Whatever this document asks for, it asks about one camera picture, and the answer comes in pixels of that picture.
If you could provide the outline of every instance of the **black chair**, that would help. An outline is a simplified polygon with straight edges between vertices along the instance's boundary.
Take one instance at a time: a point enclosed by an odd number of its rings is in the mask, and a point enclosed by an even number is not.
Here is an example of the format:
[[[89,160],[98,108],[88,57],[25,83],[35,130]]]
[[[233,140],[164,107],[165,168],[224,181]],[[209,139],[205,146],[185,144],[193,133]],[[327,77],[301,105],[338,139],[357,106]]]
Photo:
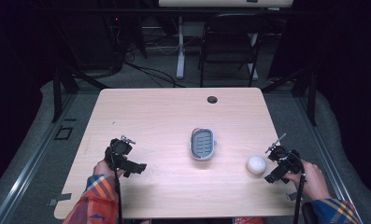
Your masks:
[[[269,22],[262,15],[222,13],[208,19],[203,29],[198,68],[203,87],[204,63],[252,63],[249,87],[255,72],[262,36]],[[252,45],[249,34],[257,34]]]

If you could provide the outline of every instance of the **finger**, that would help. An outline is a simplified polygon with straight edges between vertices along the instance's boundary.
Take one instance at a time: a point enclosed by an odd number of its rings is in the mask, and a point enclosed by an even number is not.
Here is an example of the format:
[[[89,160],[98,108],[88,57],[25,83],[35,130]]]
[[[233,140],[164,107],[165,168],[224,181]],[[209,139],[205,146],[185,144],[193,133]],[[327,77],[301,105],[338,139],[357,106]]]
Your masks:
[[[116,174],[118,174],[118,176],[124,175],[124,173],[126,173],[126,171],[121,170],[121,169],[116,171]]]
[[[314,168],[315,170],[319,170],[319,171],[322,173],[322,169],[320,169],[320,167],[319,167],[318,165],[313,164],[313,168]]]
[[[291,181],[296,181],[296,180],[299,180],[300,179],[300,176],[299,175],[295,175],[295,174],[291,174],[291,173],[287,173],[283,177],[286,178],[286,179],[289,179]]]

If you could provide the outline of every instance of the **plaid sleeve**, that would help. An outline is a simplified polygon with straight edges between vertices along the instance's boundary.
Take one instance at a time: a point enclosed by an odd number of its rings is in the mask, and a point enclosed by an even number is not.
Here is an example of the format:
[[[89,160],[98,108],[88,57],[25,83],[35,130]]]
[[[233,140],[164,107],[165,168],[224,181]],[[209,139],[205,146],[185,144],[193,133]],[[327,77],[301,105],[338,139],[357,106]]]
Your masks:
[[[64,220],[67,223],[115,223],[118,216],[118,197],[114,177],[92,175],[86,190]]]
[[[338,199],[316,200],[311,203],[320,224],[349,223],[358,224],[355,209],[351,202]]]

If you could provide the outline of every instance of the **table top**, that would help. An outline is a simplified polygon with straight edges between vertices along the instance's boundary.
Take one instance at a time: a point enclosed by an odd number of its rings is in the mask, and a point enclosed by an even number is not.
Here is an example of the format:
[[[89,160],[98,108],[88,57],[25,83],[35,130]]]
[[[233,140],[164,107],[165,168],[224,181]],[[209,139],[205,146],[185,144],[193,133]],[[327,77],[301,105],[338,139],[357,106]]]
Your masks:
[[[159,0],[160,7],[291,7],[293,0]]]
[[[217,145],[208,161],[191,156],[195,128],[214,132]],[[72,210],[110,140],[123,134],[136,141],[128,160],[147,164],[141,175],[121,177],[123,218],[293,214],[286,194],[294,185],[264,180],[277,167],[264,152],[278,136],[259,89],[109,89],[96,102],[62,192],[71,200],[58,202],[57,218]],[[262,175],[247,170],[252,155],[266,158]]]

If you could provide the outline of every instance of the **metal bar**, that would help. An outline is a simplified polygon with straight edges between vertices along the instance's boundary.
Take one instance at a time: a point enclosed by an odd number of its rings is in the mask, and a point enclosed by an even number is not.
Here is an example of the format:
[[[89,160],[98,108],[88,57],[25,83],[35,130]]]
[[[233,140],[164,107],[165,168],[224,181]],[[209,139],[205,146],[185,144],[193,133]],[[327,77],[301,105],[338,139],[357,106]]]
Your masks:
[[[307,116],[313,126],[316,126],[315,113],[316,113],[316,90],[317,90],[317,75],[312,71],[310,74],[310,85],[307,100]]]
[[[301,111],[302,117],[305,121],[305,124],[309,128],[310,132],[312,133],[314,139],[316,140],[316,145],[320,152],[320,157],[322,161],[322,165],[324,166],[328,178],[330,179],[334,191],[336,193],[336,196],[340,200],[347,200],[353,203],[350,194],[348,192],[348,189],[346,188],[345,184],[342,181],[342,178],[340,177],[339,172],[337,171],[334,161],[331,157],[330,152],[327,149],[327,146],[324,143],[324,140],[322,139],[320,135],[320,131],[317,126],[314,126],[310,120],[309,116],[307,114],[307,105],[305,101],[301,97],[295,97],[295,103],[298,106],[299,110]],[[355,211],[356,216],[359,218],[360,222],[363,224],[363,221],[361,220],[361,217],[359,213],[357,212],[357,209]]]
[[[95,15],[133,15],[133,16],[201,16],[222,12],[249,12],[286,18],[321,19],[334,15],[328,11],[294,11],[294,10],[263,10],[252,7],[158,7],[158,8],[29,8],[41,14],[95,14]]]
[[[177,63],[177,79],[184,78],[185,70],[185,52],[184,52],[184,33],[182,17],[178,18],[178,63]]]
[[[56,69],[56,73],[53,76],[53,95],[54,95],[54,116],[52,123],[56,122],[56,120],[60,117],[62,113],[62,94],[61,94],[61,81],[60,81],[60,71],[58,68]]]
[[[76,96],[69,94],[68,98],[65,100],[63,105],[63,115],[66,113],[68,108],[74,103]],[[11,216],[16,210],[17,205],[19,204],[23,194],[30,185],[34,175],[37,172],[37,169],[42,162],[46,151],[48,150],[48,145],[50,139],[54,134],[59,130],[60,124],[63,121],[64,116],[59,117],[59,122],[52,123],[45,134],[45,137],[42,140],[41,145],[37,151],[31,156],[30,160],[25,164],[24,169],[17,178],[15,184],[10,190],[9,194],[5,198],[4,202],[0,207],[0,223],[9,223]]]

